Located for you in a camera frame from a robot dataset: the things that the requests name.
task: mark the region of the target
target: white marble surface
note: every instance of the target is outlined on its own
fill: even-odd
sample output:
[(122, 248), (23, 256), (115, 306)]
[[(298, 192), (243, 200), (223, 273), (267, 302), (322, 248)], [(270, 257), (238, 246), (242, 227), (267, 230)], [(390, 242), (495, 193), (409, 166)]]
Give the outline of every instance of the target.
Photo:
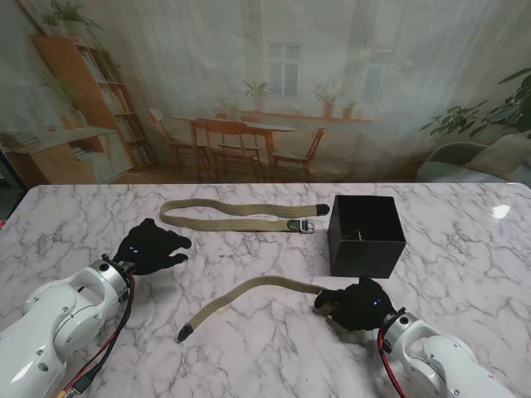
[[(395, 306), (465, 340), (516, 396), (530, 397), (531, 191), (513, 184), (34, 188), (0, 231), (0, 329), (21, 316), (33, 289), (113, 254), (131, 227), (152, 217), (190, 237), (190, 260), (138, 277), (127, 328), (85, 396), (395, 396), (373, 333), (336, 334), (312, 312), (308, 294), (254, 289), (176, 343), (202, 305), (251, 277), (282, 274), (328, 287), (354, 279), (326, 277), (328, 217), (318, 219), (313, 235), (198, 232), (164, 225), (158, 218), (164, 201), (332, 205), (339, 193), (395, 197), (408, 244), (392, 277), (380, 281)], [(503, 206), (509, 211), (495, 218)], [(96, 347), (72, 357), (69, 373)]]

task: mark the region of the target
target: wire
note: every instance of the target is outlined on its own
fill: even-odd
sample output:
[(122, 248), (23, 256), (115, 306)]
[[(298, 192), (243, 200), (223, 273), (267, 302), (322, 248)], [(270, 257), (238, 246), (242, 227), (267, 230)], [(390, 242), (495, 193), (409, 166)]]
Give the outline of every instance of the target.
[(134, 288), (136, 286), (136, 281), (130, 274), (124, 275), (126, 279), (126, 283), (129, 286), (129, 297), (127, 301), (127, 307), (125, 308), (124, 314), (122, 315), (122, 318), (119, 321), (118, 327), (116, 328), (116, 331), (113, 333), (113, 335), (109, 339), (109, 343), (107, 344), (107, 349), (101, 358), (101, 360), (89, 371), (87, 371), (84, 374), (81, 374), (88, 365), (90, 365), (90, 362), (94, 361), (100, 354), (98, 352), (85, 366), (83, 366), (83, 369), (81, 369), (80, 374), (76, 377), (77, 380), (74, 380), (73, 383), (69, 383), (70, 387), (68, 388), (74, 388), (74, 390), (77, 391), (78, 394), (82, 394), (92, 383), (92, 381), (95, 379), (98, 372), (101, 370), (107, 359), (109, 358), (110, 353), (113, 350), (114, 345), (116, 344), (116, 341), (118, 340), (118, 336), (122, 329), (124, 329), (125, 324), (129, 320), (129, 315), (131, 314), (131, 306), (133, 305), (133, 299), (134, 299)]
[(103, 350), (105, 350), (105, 348), (109, 345), (110, 343), (110, 340), (114, 337), (114, 335), (116, 334), (116, 331), (114, 331), (110, 336), (109, 338), (107, 338), (107, 340), (105, 340), (105, 342), (101, 345), (100, 347), (100, 350), (96, 353), (96, 355), (94, 355), (81, 369), (80, 371), (77, 372), (77, 374), (72, 378), (72, 380), (70, 380), (70, 382), (66, 385), (66, 387), (64, 388), (64, 390), (68, 390), (70, 389), (74, 383), (76, 383), (76, 381), (78, 381), (80, 379), (80, 377), (83, 375), (83, 373), (86, 371), (86, 368), (89, 367), (89, 365), (97, 358), (100, 356), (100, 354), (103, 352)]
[(400, 387), (397, 378), (392, 372), (391, 366), (389, 365), (389, 361), (387, 360), (387, 357), (385, 355), (385, 351), (383, 351), (383, 336), (386, 331), (387, 329), (384, 331), (384, 327), (381, 327), (380, 330), (378, 330), (378, 354), (380, 354), (380, 358), (382, 358), (383, 367), (385, 368), (385, 372), (391, 379), (392, 386), (395, 387), (395, 390), (397, 391), (400, 398), (406, 398), (406, 394), (404, 394), (404, 391)]

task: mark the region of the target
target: wooden chair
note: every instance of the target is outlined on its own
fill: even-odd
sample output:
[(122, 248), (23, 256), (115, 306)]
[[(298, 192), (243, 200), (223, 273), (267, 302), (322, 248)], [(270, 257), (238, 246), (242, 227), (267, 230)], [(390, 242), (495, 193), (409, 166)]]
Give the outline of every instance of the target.
[(312, 135), (314, 136), (314, 141), (312, 141), (312, 144), (309, 146), (309, 151), (304, 158), (289, 155), (288, 153), (273, 153), (273, 173), (275, 175), (275, 179), (279, 170), (279, 162), (287, 162), (301, 164), (302, 168), (304, 169), (304, 174), (310, 182), (312, 172), (309, 163), (312, 161), (315, 156), (315, 153), (317, 152), (317, 147), (319, 146), (319, 142), (321, 141), (323, 134), (323, 127), (318, 127), (314, 129), (314, 131), (312, 132)]
[[(216, 119), (225, 119), (227, 120), (227, 115), (226, 114), (217, 114), (216, 115)], [(253, 118), (252, 116), (241, 116), (240, 117), (241, 121), (242, 122), (248, 122), (248, 123), (259, 123), (260, 120), (258, 118)], [(256, 158), (258, 159), (258, 163), (261, 165), (262, 164), (262, 161), (260, 159), (260, 147), (258, 146), (258, 140), (256, 139), (256, 135), (255, 134), (252, 134), (253, 138), (255, 139), (255, 146), (254, 147), (251, 147), (251, 146), (245, 146), (245, 150), (246, 151), (253, 151), (256, 153)], [(223, 149), (239, 149), (240, 147), (239, 146), (235, 146), (235, 145), (228, 145), (225, 143), (225, 134), (222, 135), (222, 143), (218, 144), (217, 145), (218, 147), (220, 148), (223, 148)]]
[[(168, 130), (166, 129), (166, 126), (163, 123), (163, 113), (155, 108), (148, 109), (149, 115), (151, 116), (151, 119), (153, 120), (153, 124), (157, 128), (157, 131), (162, 135), (164, 141), (169, 146), (170, 149), (170, 157), (171, 157), (171, 164), (172, 164), (172, 175), (175, 175), (175, 167), (177, 167), (177, 173), (181, 173), (181, 156), (179, 154), (179, 149), (186, 149), (189, 151), (193, 151), (193, 146), (190, 143), (183, 143), (179, 142), (175, 139), (173, 139), (170, 135)], [(198, 145), (197, 146), (199, 150), (199, 162), (206, 163), (206, 169), (208, 170), (210, 168), (210, 165), (208, 164), (208, 156), (207, 151), (205, 149), (204, 145)]]
[[(258, 173), (256, 170), (256, 164), (258, 163), (258, 168), (261, 170), (261, 176), (265, 181), (264, 169), (258, 160), (258, 157), (256, 156), (256, 152), (246, 150), (246, 147), (243, 143), (243, 136), (248, 133), (248, 128), (245, 123), (221, 119), (197, 119), (196, 125), (199, 129), (204, 129), (207, 134), (206, 151), (211, 159), (210, 164), (212, 165), (217, 182), (219, 182), (219, 169), (217, 167), (217, 162), (220, 159), (223, 161), (224, 174), (227, 172), (226, 159), (241, 161), (244, 164), (249, 164), (256, 176), (256, 182), (259, 182)], [(237, 136), (240, 145), (238, 147), (234, 146), (231, 148), (213, 148), (210, 137), (212, 133)]]

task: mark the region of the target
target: gray armchair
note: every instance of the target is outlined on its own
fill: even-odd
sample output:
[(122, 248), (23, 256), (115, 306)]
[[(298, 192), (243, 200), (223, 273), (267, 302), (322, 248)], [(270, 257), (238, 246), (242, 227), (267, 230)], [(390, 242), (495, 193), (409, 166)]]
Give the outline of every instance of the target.
[(417, 182), (506, 182), (503, 178), (463, 167), (488, 145), (448, 143), (436, 149), (417, 172)]

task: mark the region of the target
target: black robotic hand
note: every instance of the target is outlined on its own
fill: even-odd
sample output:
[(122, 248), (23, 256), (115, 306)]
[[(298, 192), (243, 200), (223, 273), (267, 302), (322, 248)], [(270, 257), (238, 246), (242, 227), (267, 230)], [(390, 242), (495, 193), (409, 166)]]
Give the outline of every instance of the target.
[(382, 286), (369, 278), (360, 278), (345, 290), (323, 290), (314, 306), (321, 308), (326, 303), (332, 304), (330, 317), (350, 332), (380, 328), (383, 319), (396, 312)]
[(188, 238), (163, 230), (155, 225), (153, 219), (146, 218), (122, 240), (113, 261), (135, 263), (134, 274), (148, 275), (188, 260), (188, 256), (181, 253), (170, 255), (176, 249), (189, 249), (191, 245)]

